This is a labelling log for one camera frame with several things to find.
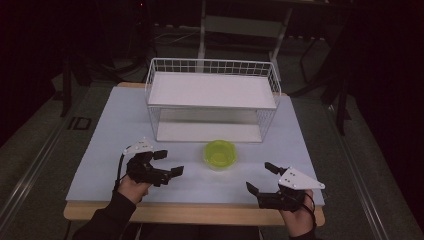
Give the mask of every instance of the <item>gray floor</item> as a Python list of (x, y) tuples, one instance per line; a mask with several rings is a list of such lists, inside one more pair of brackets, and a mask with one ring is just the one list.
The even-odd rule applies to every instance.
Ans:
[[(196, 35), (173, 42), (178, 37), (158, 38), (158, 56), (196, 58)], [(298, 61), (307, 44), (301, 39), (287, 39), (283, 43), (278, 63), (284, 92), (305, 86)], [(268, 60), (267, 50), (257, 45), (250, 48), (255, 51), (238, 47), (229, 51), (228, 45), (217, 45), (211, 42), (206, 58)], [(308, 55), (308, 76), (316, 72), (327, 51), (326, 44), (320, 42)], [(139, 82), (144, 73), (145, 69), (140, 69), (123, 77)], [(60, 79), (58, 76), (53, 81), (60, 83)], [(90, 88), (75, 86), (75, 107), (68, 118), (59, 117), (61, 102), (48, 101), (0, 149), (1, 206), (8, 204), (14, 187), (31, 163), (45, 159), (39, 174), (33, 176), (36, 181), (25, 183), (30, 190), (25, 201), (16, 203), (17, 211), (10, 213), (9, 224), (2, 225), (0, 236), (4, 239), (63, 239), (68, 224), (63, 217), (65, 197), (112, 86), (101, 79)], [(352, 119), (345, 121), (346, 136), (342, 137), (334, 126), (334, 111), (319, 100), (321, 92), (317, 89), (292, 99), (317, 177), (326, 184), (326, 223), (317, 234), (324, 239), (424, 239), (354, 99), (349, 97), (347, 109)], [(69, 130), (72, 117), (91, 118), (94, 122), (87, 131)], [(47, 148), (46, 143), (54, 146)], [(70, 234), (81, 224), (73, 223)], [(261, 230), (265, 240), (287, 239), (284, 227)]]

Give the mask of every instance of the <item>wooden table edge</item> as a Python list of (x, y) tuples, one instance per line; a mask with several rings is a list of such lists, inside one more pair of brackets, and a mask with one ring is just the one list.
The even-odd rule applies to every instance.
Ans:
[[(68, 202), (64, 216), (68, 220), (90, 220), (97, 209), (108, 202)], [(317, 226), (325, 223), (322, 207), (316, 207)], [(260, 209), (255, 205), (236, 204), (153, 204), (141, 203), (131, 217), (132, 222), (222, 224), (249, 226), (284, 225), (283, 218), (273, 209)]]

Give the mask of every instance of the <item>yellow bowl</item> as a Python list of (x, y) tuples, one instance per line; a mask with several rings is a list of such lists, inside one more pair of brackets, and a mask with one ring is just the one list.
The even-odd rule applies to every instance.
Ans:
[(237, 161), (236, 147), (224, 140), (215, 140), (206, 144), (204, 160), (213, 170), (224, 170)]

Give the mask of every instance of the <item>dark background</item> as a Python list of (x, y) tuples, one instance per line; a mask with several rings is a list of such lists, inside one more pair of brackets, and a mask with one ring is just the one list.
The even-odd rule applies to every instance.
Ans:
[[(102, 6), (82, 0), (0, 3), (0, 146), (53, 96), (50, 80), (61, 73), (69, 44), (105, 64), (122, 54), (138, 21), (138, 10), (128, 10), (134, 2), (103, 1)], [(151, 19), (160, 26), (199, 24), (200, 1), (149, 2)], [(373, 8), (351, 15), (333, 57), (353, 66), (349, 93), (355, 96), (423, 229), (423, 2), (364, 1), (359, 6)], [(120, 9), (119, 14), (113, 9)], [(249, 15), (251, 9), (231, 12)], [(254, 13), (278, 19), (279, 9), (273, 10), (276, 14), (258, 8)], [(217, 5), (215, 11), (223, 10)], [(310, 10), (296, 9), (293, 19), (289, 34), (315, 34)], [(150, 38), (147, 32), (141, 37)]]

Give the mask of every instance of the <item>cable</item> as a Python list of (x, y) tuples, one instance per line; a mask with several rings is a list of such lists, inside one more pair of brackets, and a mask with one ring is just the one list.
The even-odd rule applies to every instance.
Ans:
[(304, 203), (301, 203), (300, 206), (302, 208), (304, 208), (311, 215), (312, 223), (313, 223), (314, 228), (315, 228), (315, 226), (317, 225), (315, 214), (314, 214), (314, 212), (315, 212), (315, 202), (314, 202), (314, 199), (312, 199), (312, 197), (309, 196), (309, 194), (305, 193), (305, 197), (306, 196), (312, 201), (312, 206), (311, 206), (312, 210), (308, 206), (306, 206)]
[(183, 33), (162, 33), (159, 36), (156, 36), (154, 39), (159, 39), (161, 37), (165, 37), (165, 36), (180, 36), (180, 35), (186, 35)]
[(63, 237), (63, 240), (68, 239), (68, 235), (69, 235), (69, 232), (71, 230), (71, 224), (72, 224), (72, 221), (68, 220), (68, 226), (66, 227), (66, 232), (65, 232), (65, 236)]
[[(184, 35), (184, 36), (182, 36), (182, 37), (180, 37), (180, 38), (177, 38), (177, 39), (175, 39), (175, 40), (172, 40), (172, 41), (170, 41), (170, 42), (156, 42), (156, 43), (161, 44), (161, 45), (169, 45), (169, 44), (172, 44), (172, 43), (178, 42), (178, 41), (180, 41), (180, 40), (182, 40), (182, 39), (184, 39), (184, 38), (188, 38), (188, 37), (190, 37), (190, 36), (193, 36), (194, 34), (196, 34), (196, 33), (198, 33), (198, 32), (200, 32), (200, 31), (195, 31), (195, 32), (193, 32), (193, 33), (190, 33), (190, 34)], [(163, 36), (166, 36), (166, 35), (171, 35), (171, 34), (161, 34), (161, 35), (159, 35), (158, 37), (156, 37), (155, 39), (158, 39), (159, 37), (163, 37)]]
[(121, 179), (125, 177), (125, 175), (121, 178), (121, 168), (122, 168), (122, 162), (124, 161), (124, 154), (121, 154), (121, 158), (119, 158), (119, 165), (118, 165), (118, 173), (115, 180), (115, 186), (113, 187), (113, 192), (116, 192), (118, 190), (119, 184), (121, 183)]

